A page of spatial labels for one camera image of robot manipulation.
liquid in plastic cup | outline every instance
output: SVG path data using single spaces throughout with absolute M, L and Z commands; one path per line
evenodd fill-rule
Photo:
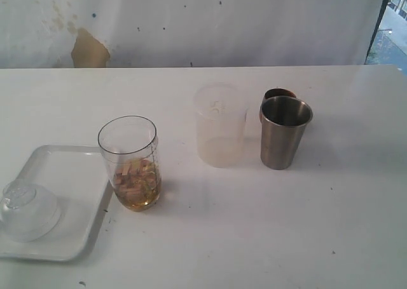
M 244 145 L 244 94 L 232 85 L 219 83 L 200 88 L 193 100 L 199 157 L 218 168 L 236 164 Z

